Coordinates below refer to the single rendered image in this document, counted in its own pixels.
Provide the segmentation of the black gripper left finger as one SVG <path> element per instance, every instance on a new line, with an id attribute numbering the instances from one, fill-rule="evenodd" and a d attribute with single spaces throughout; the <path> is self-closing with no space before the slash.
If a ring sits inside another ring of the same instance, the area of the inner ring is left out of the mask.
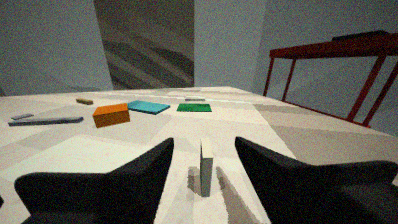
<path id="1" fill-rule="evenodd" d="M 30 215 L 101 214 L 106 224 L 153 224 L 174 150 L 168 138 L 111 172 L 32 172 L 14 188 Z"/>

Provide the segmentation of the orange block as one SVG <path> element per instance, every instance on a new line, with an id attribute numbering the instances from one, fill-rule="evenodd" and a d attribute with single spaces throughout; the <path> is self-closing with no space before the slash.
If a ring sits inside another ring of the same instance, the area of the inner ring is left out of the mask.
<path id="1" fill-rule="evenodd" d="M 127 103 L 100 106 L 92 117 L 97 128 L 130 122 Z"/>

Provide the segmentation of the teal flat rectangular block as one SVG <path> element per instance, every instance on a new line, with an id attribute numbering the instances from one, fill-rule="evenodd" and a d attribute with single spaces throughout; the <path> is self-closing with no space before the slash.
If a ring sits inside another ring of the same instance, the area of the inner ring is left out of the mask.
<path id="1" fill-rule="evenodd" d="M 170 105 L 136 100 L 127 103 L 127 107 L 131 111 L 157 115 L 170 108 Z"/>

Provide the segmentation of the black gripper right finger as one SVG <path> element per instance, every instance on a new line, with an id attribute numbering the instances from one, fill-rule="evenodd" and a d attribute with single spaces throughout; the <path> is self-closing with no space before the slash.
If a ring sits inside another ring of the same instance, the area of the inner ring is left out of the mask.
<path id="1" fill-rule="evenodd" d="M 271 224 L 320 224 L 340 188 L 398 174 L 398 163 L 383 160 L 315 166 L 240 136 L 235 148 Z"/>

